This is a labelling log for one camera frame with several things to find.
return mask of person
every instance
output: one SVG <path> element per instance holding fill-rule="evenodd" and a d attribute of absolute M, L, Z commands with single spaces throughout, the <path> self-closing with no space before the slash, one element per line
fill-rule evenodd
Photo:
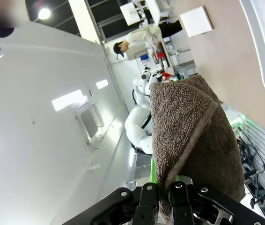
<path fill-rule="evenodd" d="M 181 31 L 183 28 L 180 25 L 179 20 L 174 23 L 161 23 L 159 26 L 155 24 L 151 24 L 146 27 L 142 27 L 140 29 L 134 30 L 130 32 L 123 41 L 117 42 L 114 45 L 114 52 L 117 54 L 122 55 L 125 53 L 129 45 L 139 45 L 149 43 L 152 48 L 155 50 L 159 46 L 159 36 L 162 34 L 162 38 L 170 37 L 173 34 Z"/>

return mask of brown towel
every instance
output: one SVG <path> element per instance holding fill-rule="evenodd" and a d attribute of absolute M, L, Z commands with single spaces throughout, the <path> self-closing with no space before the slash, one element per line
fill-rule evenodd
<path fill-rule="evenodd" d="M 191 177 L 233 199 L 245 196 L 241 158 L 219 100 L 201 76 L 150 87 L 153 157 L 163 189 L 160 213 L 170 222 L 167 192 L 175 176 Z"/>

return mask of cable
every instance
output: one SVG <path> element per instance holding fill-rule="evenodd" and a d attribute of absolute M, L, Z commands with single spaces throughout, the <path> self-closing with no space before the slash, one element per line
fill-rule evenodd
<path fill-rule="evenodd" d="M 250 138 L 242 131 L 242 129 L 240 127 L 237 127 L 237 128 L 246 136 L 246 138 L 248 139 L 248 141 L 250 142 L 250 144 L 253 146 L 253 143 L 250 140 Z"/>
<path fill-rule="evenodd" d="M 261 159 L 261 161 L 262 161 L 262 163 L 263 163 L 263 170 L 262 170 L 261 172 L 259 172 L 259 173 L 263 173 L 263 172 L 265 171 L 265 168 L 264 168 L 265 161 L 264 161 L 264 159 L 263 159 L 262 156 L 258 153 L 257 148 L 253 145 L 253 143 L 252 143 L 252 141 L 250 140 L 250 138 L 248 137 L 248 135 L 246 135 L 246 134 L 242 131 L 242 129 L 241 129 L 240 127 L 238 127 L 238 129 L 239 129 L 239 130 L 240 130 L 240 131 L 246 136 L 246 138 L 248 139 L 248 141 L 250 142 L 250 144 L 247 144 L 247 143 L 246 143 L 241 137 L 239 137 L 239 138 L 245 143 L 245 145 L 247 145 L 247 146 L 251 146 L 251 147 L 254 149 L 254 151 L 255 151 L 255 154 L 254 154 L 254 155 L 251 155 L 251 153 L 250 153 L 251 157 L 257 155 L 257 156 Z"/>
<path fill-rule="evenodd" d="M 133 98 L 134 103 L 137 105 L 136 99 L 134 98 L 134 89 L 132 90 L 132 98 Z"/>
<path fill-rule="evenodd" d="M 150 120 L 151 120 L 151 113 L 150 113 L 150 115 L 148 116 L 148 118 L 147 118 L 147 120 L 145 121 L 145 123 L 143 124 L 142 129 L 144 129 L 144 128 L 147 126 L 147 124 L 150 122 Z"/>
<path fill-rule="evenodd" d="M 239 137 L 238 139 L 238 144 L 239 144 L 240 154 L 242 157 L 242 164 L 247 163 L 248 165 L 251 166 L 253 156 L 251 154 L 250 148 L 248 148 L 248 144 L 241 137 Z"/>

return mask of screw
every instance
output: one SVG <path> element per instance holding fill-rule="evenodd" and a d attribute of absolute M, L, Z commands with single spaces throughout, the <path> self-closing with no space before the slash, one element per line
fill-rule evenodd
<path fill-rule="evenodd" d="M 205 193 L 205 192 L 208 191 L 208 189 L 207 189 L 207 187 L 203 187 L 203 188 L 200 189 L 200 191 L 201 191 L 202 193 Z"/>

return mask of white humanoid robot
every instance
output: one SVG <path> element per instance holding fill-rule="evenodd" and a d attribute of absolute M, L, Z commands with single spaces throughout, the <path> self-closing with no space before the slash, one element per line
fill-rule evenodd
<path fill-rule="evenodd" d="M 137 106 L 133 108 L 125 121 L 127 138 L 146 154 L 152 154 L 152 136 L 147 136 L 143 129 L 145 121 L 151 117 L 149 86 L 157 82 L 159 77 L 160 74 L 151 75 L 149 71 L 145 71 L 141 79 L 134 79 L 133 89 Z"/>

